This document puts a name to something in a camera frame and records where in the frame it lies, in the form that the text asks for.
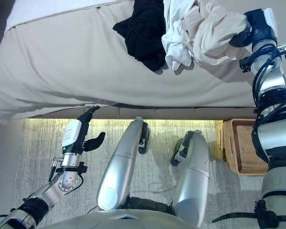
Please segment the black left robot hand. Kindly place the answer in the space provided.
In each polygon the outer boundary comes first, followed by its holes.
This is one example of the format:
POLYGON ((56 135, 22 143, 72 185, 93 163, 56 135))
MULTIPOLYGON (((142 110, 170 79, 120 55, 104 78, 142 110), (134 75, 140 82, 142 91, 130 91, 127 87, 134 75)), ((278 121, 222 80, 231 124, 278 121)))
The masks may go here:
POLYGON ((77 119, 68 123, 62 139, 63 154, 76 153, 81 155, 83 152, 93 151, 102 145, 105 132, 101 132, 96 138, 85 140, 93 113, 98 109, 100 109, 99 106, 93 106, 77 119))

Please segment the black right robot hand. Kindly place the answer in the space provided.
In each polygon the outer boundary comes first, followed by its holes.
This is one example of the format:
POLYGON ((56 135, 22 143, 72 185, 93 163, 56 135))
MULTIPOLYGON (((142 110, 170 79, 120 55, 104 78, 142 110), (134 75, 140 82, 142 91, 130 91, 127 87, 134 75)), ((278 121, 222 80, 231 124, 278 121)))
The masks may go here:
POLYGON ((260 42, 272 41, 277 45, 278 30, 274 12, 271 8, 256 9, 244 13, 245 29, 229 42, 234 47, 254 47, 260 42))

